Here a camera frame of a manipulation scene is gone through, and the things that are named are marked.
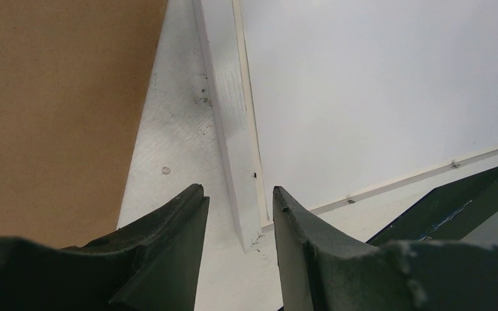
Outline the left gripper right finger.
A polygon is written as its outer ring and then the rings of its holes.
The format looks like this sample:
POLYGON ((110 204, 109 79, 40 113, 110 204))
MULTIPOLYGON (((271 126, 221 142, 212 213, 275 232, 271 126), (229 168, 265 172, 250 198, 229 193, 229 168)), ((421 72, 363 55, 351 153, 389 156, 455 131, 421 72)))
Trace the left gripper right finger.
POLYGON ((284 310, 498 310, 498 244, 375 247, 273 190, 284 310))

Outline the white brown backing board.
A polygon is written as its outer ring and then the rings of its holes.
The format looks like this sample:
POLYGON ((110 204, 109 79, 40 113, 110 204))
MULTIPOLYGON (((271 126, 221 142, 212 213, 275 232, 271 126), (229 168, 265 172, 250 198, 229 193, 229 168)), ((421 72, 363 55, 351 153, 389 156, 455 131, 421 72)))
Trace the white brown backing board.
POLYGON ((117 225, 166 1, 0 1, 0 236, 117 225))

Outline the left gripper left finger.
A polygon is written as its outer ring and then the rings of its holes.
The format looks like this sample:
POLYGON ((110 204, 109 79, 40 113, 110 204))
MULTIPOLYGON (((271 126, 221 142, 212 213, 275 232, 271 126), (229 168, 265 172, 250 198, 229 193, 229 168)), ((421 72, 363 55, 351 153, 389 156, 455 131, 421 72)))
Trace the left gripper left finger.
POLYGON ((192 184, 82 247, 0 237, 0 310, 192 310, 208 211, 192 184))

